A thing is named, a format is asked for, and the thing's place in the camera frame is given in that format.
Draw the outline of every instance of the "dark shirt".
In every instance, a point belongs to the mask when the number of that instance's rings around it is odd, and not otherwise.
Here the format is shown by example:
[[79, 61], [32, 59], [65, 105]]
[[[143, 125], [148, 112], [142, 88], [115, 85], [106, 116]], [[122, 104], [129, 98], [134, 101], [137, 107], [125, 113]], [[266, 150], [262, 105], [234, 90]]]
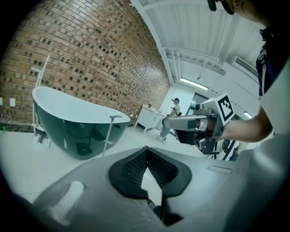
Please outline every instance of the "dark shirt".
[[[266, 63], [266, 75], [264, 83], [264, 93], [268, 91], [270, 86], [279, 76], [280, 71], [285, 65], [289, 57], [289, 41], [283, 41], [278, 34], [274, 34], [270, 29], [266, 28], [260, 30], [263, 41], [265, 44], [262, 47], [261, 53], [256, 60], [256, 68], [258, 71], [259, 78], [259, 96], [263, 95], [262, 91], [262, 67], [263, 63]], [[266, 55], [260, 57], [263, 50], [266, 50]]]

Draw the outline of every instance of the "tiled floor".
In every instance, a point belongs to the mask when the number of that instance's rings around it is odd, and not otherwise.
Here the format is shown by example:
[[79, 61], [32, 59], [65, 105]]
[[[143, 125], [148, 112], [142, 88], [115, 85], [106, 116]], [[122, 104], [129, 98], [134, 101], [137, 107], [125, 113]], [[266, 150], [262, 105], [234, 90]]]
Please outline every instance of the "tiled floor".
[[[185, 155], [202, 157], [196, 146], [179, 143], [172, 135], [167, 140], [159, 141], [156, 136], [158, 130], [149, 130], [145, 134], [140, 127], [129, 127], [124, 132], [118, 143], [106, 151], [112, 155], [120, 151], [133, 148], [158, 147]], [[6, 132], [0, 134], [0, 166], [12, 191], [22, 195], [30, 202], [44, 191], [50, 184], [88, 160], [73, 159], [54, 143], [50, 148], [35, 146], [32, 133]], [[144, 175], [142, 188], [149, 191], [148, 186], [157, 186], [149, 171]], [[158, 191], [150, 194], [153, 201], [158, 201]]]

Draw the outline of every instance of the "white cabinet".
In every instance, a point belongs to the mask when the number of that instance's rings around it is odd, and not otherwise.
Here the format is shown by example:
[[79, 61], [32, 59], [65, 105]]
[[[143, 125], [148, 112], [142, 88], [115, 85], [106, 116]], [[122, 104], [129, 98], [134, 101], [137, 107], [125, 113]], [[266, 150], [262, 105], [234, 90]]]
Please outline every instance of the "white cabinet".
[[143, 105], [142, 110], [137, 118], [137, 121], [134, 126], [137, 126], [137, 124], [141, 124], [145, 127], [144, 133], [151, 128], [155, 128], [159, 121], [165, 118], [164, 115], [161, 113], [148, 108], [148, 106]]

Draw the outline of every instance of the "white sleeve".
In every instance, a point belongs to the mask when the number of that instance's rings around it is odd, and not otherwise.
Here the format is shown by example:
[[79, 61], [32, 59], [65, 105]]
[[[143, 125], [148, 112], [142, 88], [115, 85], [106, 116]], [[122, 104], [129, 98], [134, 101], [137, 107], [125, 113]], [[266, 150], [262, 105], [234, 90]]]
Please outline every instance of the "white sleeve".
[[180, 105], [178, 104], [175, 106], [175, 111], [178, 112], [179, 110], [180, 110]]

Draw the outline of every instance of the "light switch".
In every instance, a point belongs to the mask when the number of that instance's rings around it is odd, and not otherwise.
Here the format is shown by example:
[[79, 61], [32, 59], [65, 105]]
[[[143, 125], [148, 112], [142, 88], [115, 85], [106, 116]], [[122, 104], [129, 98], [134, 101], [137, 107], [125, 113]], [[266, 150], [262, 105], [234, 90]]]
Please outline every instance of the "light switch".
[[10, 98], [10, 106], [16, 106], [15, 98]]

